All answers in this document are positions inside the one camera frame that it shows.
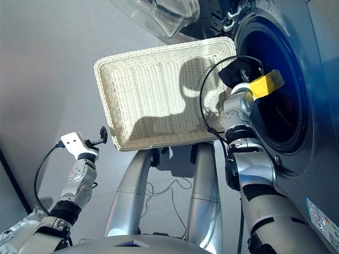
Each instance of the yellow tag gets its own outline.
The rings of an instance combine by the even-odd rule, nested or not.
[[[255,99],[267,96],[285,84],[280,72],[273,70],[249,84]]]

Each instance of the gray floor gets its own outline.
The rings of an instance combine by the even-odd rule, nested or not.
[[[0,145],[27,199],[34,203],[34,172],[43,155],[60,136],[79,130],[97,139],[106,125],[93,66],[105,56],[163,45],[132,23],[109,0],[0,1]],[[148,180],[156,191],[179,175],[189,174],[189,147],[173,148],[174,158],[162,158]],[[100,146],[98,187],[72,232],[74,243],[104,234],[115,191],[134,152],[117,152],[112,140]],[[235,253],[239,232],[239,195],[225,182],[224,159],[216,144],[217,167],[224,216],[225,253]],[[50,207],[60,196],[74,158],[56,150],[42,170],[39,195]],[[190,190],[174,186],[174,201],[187,221]],[[170,193],[154,197],[140,224],[144,233],[181,236]],[[243,253],[248,253],[245,229]]]
[[[0,218],[5,218],[4,220],[0,219],[0,233],[7,230],[27,215],[1,163],[0,204]]]

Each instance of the rectangular basket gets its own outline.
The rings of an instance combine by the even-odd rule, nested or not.
[[[151,48],[100,59],[94,66],[113,142],[120,151],[214,140],[201,117],[199,93],[207,72],[236,54],[225,37]],[[203,108],[222,131],[219,112],[230,94],[218,72],[207,79]]]

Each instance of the label sticker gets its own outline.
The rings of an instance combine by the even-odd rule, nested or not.
[[[287,26],[282,19],[282,16],[274,6],[274,3],[270,3],[270,0],[256,0],[256,7],[260,8],[266,12],[268,12],[272,17],[275,18],[275,20],[281,25],[281,27],[284,29],[287,36],[290,36]]]
[[[312,224],[330,242],[339,253],[339,228],[311,200],[306,198]]]

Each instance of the wicker basket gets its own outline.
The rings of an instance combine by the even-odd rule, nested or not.
[[[204,125],[199,91],[210,68],[234,56],[229,38],[213,38],[105,57],[95,64],[105,115],[120,151],[214,140]],[[228,89],[218,72],[206,82],[203,108],[208,123],[222,130],[219,110]]]

